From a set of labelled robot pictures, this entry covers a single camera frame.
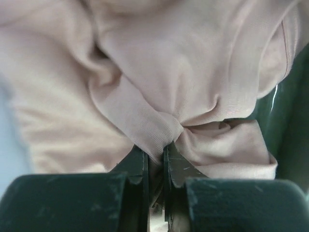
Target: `light pink sweater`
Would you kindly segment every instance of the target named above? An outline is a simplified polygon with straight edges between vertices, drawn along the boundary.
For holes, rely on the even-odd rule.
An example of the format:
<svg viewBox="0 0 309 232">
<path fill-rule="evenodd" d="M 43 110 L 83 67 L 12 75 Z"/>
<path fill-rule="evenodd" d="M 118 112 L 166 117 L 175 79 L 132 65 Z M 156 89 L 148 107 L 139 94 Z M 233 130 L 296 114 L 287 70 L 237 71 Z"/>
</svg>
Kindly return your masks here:
<svg viewBox="0 0 309 232">
<path fill-rule="evenodd" d="M 160 165 L 175 141 L 209 177 L 274 178 L 258 124 L 222 121 L 289 73 L 299 2 L 1 0 L 0 72 L 35 170 L 107 172 L 133 144 Z"/>
</svg>

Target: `black plastic part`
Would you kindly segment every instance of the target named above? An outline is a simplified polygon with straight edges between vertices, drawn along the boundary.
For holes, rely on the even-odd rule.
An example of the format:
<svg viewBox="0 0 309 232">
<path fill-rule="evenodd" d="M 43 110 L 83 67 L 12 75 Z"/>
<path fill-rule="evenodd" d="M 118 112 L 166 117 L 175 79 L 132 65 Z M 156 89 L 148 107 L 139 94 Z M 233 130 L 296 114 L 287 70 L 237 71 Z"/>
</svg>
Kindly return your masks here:
<svg viewBox="0 0 309 232">
<path fill-rule="evenodd" d="M 292 182 L 205 178 L 174 144 L 164 151 L 164 170 L 170 231 L 309 231 L 308 202 Z"/>
<path fill-rule="evenodd" d="M 0 202 L 0 232 L 146 232 L 148 189 L 138 148 L 107 174 L 22 176 Z"/>
</svg>

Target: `pink fabric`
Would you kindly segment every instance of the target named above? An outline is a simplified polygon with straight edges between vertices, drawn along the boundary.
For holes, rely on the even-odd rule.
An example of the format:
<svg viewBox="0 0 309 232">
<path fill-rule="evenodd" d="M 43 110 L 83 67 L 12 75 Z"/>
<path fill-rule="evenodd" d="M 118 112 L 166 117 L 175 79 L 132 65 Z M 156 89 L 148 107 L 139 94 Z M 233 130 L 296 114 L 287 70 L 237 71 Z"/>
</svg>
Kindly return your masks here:
<svg viewBox="0 0 309 232">
<path fill-rule="evenodd" d="M 2 0 L 0 71 L 39 173 L 163 147 L 209 177 L 274 178 L 256 99 L 308 42 L 297 0 Z"/>
</svg>

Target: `cloth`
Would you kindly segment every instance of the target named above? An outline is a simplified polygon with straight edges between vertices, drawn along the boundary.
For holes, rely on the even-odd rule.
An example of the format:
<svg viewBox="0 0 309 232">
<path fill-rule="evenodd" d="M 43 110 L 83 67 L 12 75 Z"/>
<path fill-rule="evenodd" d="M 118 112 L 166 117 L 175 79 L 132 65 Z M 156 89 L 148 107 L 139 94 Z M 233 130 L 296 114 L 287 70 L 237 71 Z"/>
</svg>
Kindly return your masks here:
<svg viewBox="0 0 309 232">
<path fill-rule="evenodd" d="M 108 172 L 177 148 L 207 176 L 266 178 L 250 115 L 308 42 L 300 0 L 1 0 L 0 72 L 38 173 Z"/>
<path fill-rule="evenodd" d="M 12 114 L 6 103 L 7 94 L 0 80 L 0 200 L 15 178 L 31 172 L 25 148 L 15 133 Z"/>
</svg>

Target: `garment seam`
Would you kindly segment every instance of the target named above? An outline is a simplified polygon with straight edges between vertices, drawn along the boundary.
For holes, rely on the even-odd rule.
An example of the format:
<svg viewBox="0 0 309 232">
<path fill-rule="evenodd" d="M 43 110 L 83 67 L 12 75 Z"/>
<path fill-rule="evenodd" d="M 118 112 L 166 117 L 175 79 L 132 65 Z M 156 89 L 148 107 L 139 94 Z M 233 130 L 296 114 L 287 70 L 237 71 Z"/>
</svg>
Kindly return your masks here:
<svg viewBox="0 0 309 232">
<path fill-rule="evenodd" d="M 285 73 L 284 73 L 284 76 L 283 76 L 283 77 L 285 77 L 288 73 L 288 67 L 289 67 L 289 63 L 290 63 L 290 51 L 289 51 L 289 46 L 288 46 L 289 36 L 288 36 L 288 33 L 285 29 L 286 27 L 285 27 L 284 20 L 281 22 L 281 26 L 282 26 L 282 32 L 283 32 L 283 41 L 284 41 L 285 57 L 286 57 L 286 67 L 285 67 Z"/>
</svg>

